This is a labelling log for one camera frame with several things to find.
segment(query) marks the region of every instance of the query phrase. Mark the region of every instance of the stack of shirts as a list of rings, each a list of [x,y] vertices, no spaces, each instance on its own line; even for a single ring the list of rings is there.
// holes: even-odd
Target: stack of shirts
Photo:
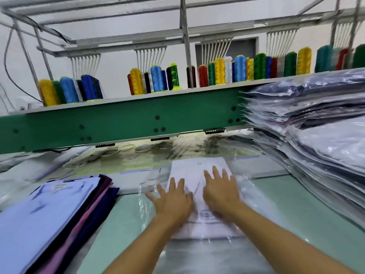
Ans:
[[[314,75],[252,90],[244,111],[262,152],[365,229],[364,89],[364,69]]]
[[[100,175],[52,181],[0,213],[0,265],[7,274],[63,273],[107,218],[118,188]]]

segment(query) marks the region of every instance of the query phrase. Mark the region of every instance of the green metal panel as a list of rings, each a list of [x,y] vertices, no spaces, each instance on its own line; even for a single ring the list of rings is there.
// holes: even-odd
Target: green metal panel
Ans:
[[[235,126],[242,124],[240,90],[243,87],[3,116],[0,153]]]

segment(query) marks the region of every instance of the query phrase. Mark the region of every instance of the work surface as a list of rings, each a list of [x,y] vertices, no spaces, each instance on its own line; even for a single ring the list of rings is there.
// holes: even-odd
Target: work surface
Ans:
[[[290,175],[256,179],[278,207],[290,230],[332,258],[365,273],[365,233],[305,190]],[[103,224],[77,274],[101,274],[141,233],[139,195],[121,196]]]

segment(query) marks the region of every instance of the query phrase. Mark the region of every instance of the folded light blue shirt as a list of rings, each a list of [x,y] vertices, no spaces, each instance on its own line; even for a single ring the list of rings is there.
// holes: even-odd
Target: folded light blue shirt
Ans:
[[[79,210],[100,178],[41,185],[0,213],[0,272],[24,274]]]

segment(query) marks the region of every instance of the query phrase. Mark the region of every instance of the yellow thread spool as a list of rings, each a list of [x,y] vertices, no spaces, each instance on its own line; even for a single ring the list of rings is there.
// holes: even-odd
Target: yellow thread spool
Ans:
[[[54,88],[53,82],[50,80],[40,80],[38,86],[42,91],[46,106],[59,105],[61,104],[60,99],[57,96],[56,89]]]
[[[214,62],[215,84],[226,83],[226,64],[223,58],[217,58]]]
[[[254,59],[252,58],[252,59],[250,59],[249,60],[249,77],[250,77],[250,81],[253,81],[253,61],[254,61]]]
[[[309,74],[311,71],[312,49],[304,47],[298,52],[297,75]]]
[[[144,87],[142,81],[142,73],[138,68],[132,68],[131,80],[133,84],[134,95],[144,94]]]
[[[250,79],[250,58],[246,57],[246,81]]]

